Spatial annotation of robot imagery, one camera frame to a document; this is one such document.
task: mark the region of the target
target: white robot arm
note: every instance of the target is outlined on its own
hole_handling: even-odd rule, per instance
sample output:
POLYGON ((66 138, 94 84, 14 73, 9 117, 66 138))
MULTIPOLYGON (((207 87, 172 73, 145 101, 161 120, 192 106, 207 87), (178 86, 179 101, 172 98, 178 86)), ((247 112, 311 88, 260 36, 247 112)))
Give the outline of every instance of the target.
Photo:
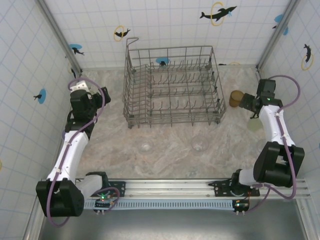
POLYGON ((292 172, 289 164, 288 155, 285 150, 283 136, 290 152, 294 173, 298 174, 302 161, 305 157, 304 149, 295 146, 289 136, 286 123, 284 121, 283 104, 280 99, 275 99, 274 91, 276 81, 271 79, 261 79, 257 88, 256 96, 245 93, 240 108, 247 109, 259 117, 263 124, 266 144, 257 158, 254 167, 250 169, 238 169, 232 177, 223 181, 210 183, 217 191, 216 197, 227 196, 258 196, 259 191, 251 189, 252 185, 268 183, 270 185, 290 188, 293 185, 292 172))
MULTIPOLYGON (((104 104, 109 103, 111 98, 107 88, 103 87, 101 90, 104 93, 104 104)), ((97 110, 102 107, 102 95, 100 93, 91 94, 85 81, 80 81, 71 87, 70 102, 72 111, 67 117, 64 144, 58 159, 47 179, 39 181, 36 186, 36 193, 46 216, 47 201, 50 196, 49 189, 52 184, 54 184, 50 198, 50 215, 52 217, 79 216, 84 209, 84 202, 87 198, 102 188, 110 187, 105 172, 89 172, 81 182, 76 184, 78 165, 95 126, 92 121, 97 110)))

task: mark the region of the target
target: metal frame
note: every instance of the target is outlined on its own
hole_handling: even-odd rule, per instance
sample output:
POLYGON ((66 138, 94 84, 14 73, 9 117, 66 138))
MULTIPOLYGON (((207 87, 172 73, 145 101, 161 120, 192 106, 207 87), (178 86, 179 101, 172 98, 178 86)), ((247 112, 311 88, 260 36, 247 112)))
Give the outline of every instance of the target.
POLYGON ((301 0, 291 0, 282 16, 281 21, 277 25, 275 32, 273 33, 270 41, 268 42, 266 48, 264 49, 262 56, 257 64, 256 68, 260 72, 260 70, 266 64, 268 58, 270 57, 272 51, 275 49, 281 35, 285 31, 286 27, 288 26, 289 20, 291 19, 292 15, 294 14, 297 6, 299 5, 301 0))
MULTIPOLYGON (((118 210, 128 209, 168 209, 168 205, 157 206, 147 205, 146 203, 176 203, 170 206, 171 209, 225 209, 230 208, 232 200, 238 197, 215 197, 214 189, 208 186, 208 183, 223 179, 109 179, 110 181, 125 181, 125 196, 119 200, 118 210)), ((286 195, 291 194, 291 188, 276 187, 286 195)), ((267 193, 267 188, 260 189, 259 197, 251 197, 253 200, 261 200, 267 193)), ((87 210, 93 210, 92 203, 98 197, 92 197, 86 200, 87 210)), ((270 192, 268 200, 282 199, 274 192, 270 192)), ((305 228, 309 240, 318 239, 314 236, 320 236, 317 233, 317 226, 310 219, 311 213, 315 211, 312 199, 304 179, 297 179, 297 192, 295 200, 299 207, 301 221, 305 228)), ((24 234, 24 240, 38 239, 41 226, 45 221, 41 205, 36 198, 30 220, 24 234)))
POLYGON ((60 28, 59 28, 54 16, 52 15, 50 9, 48 8, 48 5, 46 4, 46 1, 45 0, 35 0, 35 3, 37 4, 39 9, 41 10, 43 17, 48 22, 51 30, 53 31, 53 34, 57 38, 57 40, 58 40, 61 48, 63 49, 66 57, 70 61, 72 69, 75 71, 75 73, 78 76, 81 75, 82 69, 81 69, 81 67, 80 67, 80 65, 79 65, 74 53, 70 49, 69 44, 68 44, 67 40, 65 39, 62 31, 60 30, 60 28))
MULTIPOLYGON (((208 183, 224 179, 109 179, 109 181, 125 181, 124 200, 236 200, 239 197, 216 197, 214 188, 208 183)), ((297 191, 295 199, 310 199, 310 193, 304 179, 297 179, 297 191)), ((275 187, 285 195, 292 193, 291 188, 275 187)), ((252 199, 263 199, 267 193, 266 187, 260 189, 260 196, 252 199)), ((277 193, 271 191, 268 199, 283 199, 277 193)))

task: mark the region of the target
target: grid wall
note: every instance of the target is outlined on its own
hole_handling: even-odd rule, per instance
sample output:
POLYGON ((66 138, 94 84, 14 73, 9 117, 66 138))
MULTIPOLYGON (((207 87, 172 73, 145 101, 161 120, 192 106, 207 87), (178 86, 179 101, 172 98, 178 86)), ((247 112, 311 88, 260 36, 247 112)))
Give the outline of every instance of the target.
POLYGON ((0 1, 1 240, 22 239, 37 182, 54 163, 70 109, 67 65, 34 0, 0 1))
MULTIPOLYGON (((301 96, 284 112, 291 138, 303 147, 305 159, 299 172, 308 188, 320 219, 320 1, 302 0, 262 73, 265 77, 285 74, 297 79, 301 96), (311 48, 307 60, 307 45, 311 48)), ((286 79, 277 80, 276 95, 284 104, 297 94, 296 86, 286 79)))
POLYGON ((46 2, 68 43, 82 46, 79 51, 84 55, 76 54, 81 67, 105 68, 124 66, 129 37, 139 37, 132 48, 209 45, 218 64, 256 64, 278 24, 276 17, 283 14, 289 0, 46 2), (218 21, 200 18, 202 12, 209 16, 212 10, 215 17, 219 9, 231 7, 236 8, 226 10, 218 21), (128 29, 122 39, 122 34, 115 35, 115 30, 128 29))

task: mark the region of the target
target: wire dish rack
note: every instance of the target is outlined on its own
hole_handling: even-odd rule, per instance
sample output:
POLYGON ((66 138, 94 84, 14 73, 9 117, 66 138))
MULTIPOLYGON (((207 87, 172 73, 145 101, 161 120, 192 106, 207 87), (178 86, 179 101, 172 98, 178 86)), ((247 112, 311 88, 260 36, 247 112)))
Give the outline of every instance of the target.
POLYGON ((129 49, 138 39, 126 40, 122 100, 128 127, 219 124, 226 103, 213 47, 129 49))

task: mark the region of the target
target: white cable tie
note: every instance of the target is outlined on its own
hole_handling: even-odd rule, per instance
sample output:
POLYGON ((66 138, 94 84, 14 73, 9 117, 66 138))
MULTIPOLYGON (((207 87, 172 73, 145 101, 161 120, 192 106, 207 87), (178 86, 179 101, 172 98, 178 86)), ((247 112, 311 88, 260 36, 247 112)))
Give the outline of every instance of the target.
POLYGON ((283 138, 287 139, 288 137, 289 137, 288 133, 284 133, 284 134, 281 136, 282 139, 283 139, 283 138))

